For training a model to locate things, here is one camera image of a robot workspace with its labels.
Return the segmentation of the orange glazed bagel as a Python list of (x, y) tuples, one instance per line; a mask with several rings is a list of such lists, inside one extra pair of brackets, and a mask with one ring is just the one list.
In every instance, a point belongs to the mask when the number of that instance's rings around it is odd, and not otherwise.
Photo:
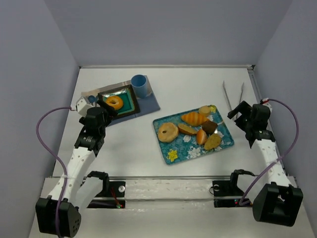
[(120, 110), (124, 105), (123, 100), (119, 96), (107, 97), (106, 103), (113, 107), (116, 111)]

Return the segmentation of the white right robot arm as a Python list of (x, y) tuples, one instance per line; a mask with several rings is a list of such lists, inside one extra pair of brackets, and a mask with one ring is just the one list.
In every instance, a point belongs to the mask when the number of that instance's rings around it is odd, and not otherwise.
[(278, 155), (273, 132), (267, 129), (271, 110), (270, 99), (249, 105), (242, 101), (228, 113), (232, 119), (237, 114), (235, 124), (245, 133), (250, 148), (260, 153), (263, 171), (259, 175), (246, 170), (235, 170), (230, 176), (230, 184), (243, 191), (239, 206), (252, 206), (257, 222), (291, 227), (295, 224), (303, 201), (303, 192), (294, 187), (281, 164), (286, 156)]

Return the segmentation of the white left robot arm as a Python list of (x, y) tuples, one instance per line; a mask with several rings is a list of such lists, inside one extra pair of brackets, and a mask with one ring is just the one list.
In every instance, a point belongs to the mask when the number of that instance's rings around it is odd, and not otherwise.
[(36, 203), (36, 217), (39, 231), (56, 235), (59, 238), (73, 238), (81, 225), (82, 212), (93, 198), (108, 187), (108, 175), (104, 172), (92, 172), (84, 178), (88, 168), (97, 157), (106, 137), (106, 127), (117, 116), (115, 109), (98, 99), (92, 105), (81, 97), (75, 106), (81, 115), (82, 129), (74, 144), (67, 165), (56, 156), (63, 174), (46, 198)]

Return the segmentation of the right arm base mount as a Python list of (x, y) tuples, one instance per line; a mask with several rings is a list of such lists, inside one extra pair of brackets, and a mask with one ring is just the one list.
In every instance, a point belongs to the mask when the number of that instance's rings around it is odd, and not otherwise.
[(241, 206), (239, 204), (244, 192), (236, 185), (232, 185), (230, 180), (213, 180), (209, 188), (209, 192), (214, 197), (215, 208), (238, 208), (238, 207), (252, 207), (252, 202), (245, 197)]

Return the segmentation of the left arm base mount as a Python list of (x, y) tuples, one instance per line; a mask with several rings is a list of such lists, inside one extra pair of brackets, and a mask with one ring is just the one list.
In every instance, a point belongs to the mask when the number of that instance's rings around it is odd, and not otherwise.
[(126, 206), (125, 187), (125, 181), (110, 181), (108, 189), (103, 188), (90, 202), (87, 208), (124, 209)]

